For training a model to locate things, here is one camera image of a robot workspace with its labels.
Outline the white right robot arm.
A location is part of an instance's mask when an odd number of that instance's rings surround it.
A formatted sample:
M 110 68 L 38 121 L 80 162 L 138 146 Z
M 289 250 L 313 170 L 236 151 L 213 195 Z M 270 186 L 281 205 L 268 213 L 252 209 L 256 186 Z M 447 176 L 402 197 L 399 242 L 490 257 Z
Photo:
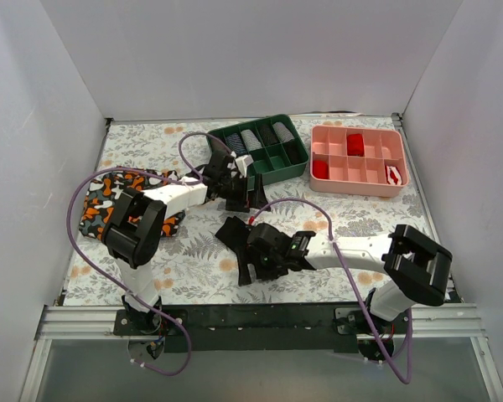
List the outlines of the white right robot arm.
M 273 280 L 289 271 L 349 269 L 373 271 L 390 280 L 366 299 L 364 326 L 379 333 L 415 304 L 444 304 L 452 254 L 407 224 L 390 234 L 340 237 L 299 231 L 290 236 L 270 224 L 246 224 L 238 255 L 256 269 L 260 280 Z

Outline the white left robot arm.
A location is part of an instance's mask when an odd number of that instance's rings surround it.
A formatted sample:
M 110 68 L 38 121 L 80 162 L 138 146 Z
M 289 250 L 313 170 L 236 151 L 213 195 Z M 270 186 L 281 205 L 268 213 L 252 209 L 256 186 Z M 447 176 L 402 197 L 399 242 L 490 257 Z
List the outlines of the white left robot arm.
M 160 188 L 126 188 L 115 202 L 101 242 L 116 260 L 125 286 L 123 304 L 135 311 L 132 324 L 140 333 L 154 334 L 162 323 L 160 312 L 153 309 L 159 294 L 151 259 L 158 251 L 164 221 L 217 198 L 235 212 L 267 204 L 262 175 L 254 172 L 251 157 L 217 151 L 202 169 L 170 179 Z

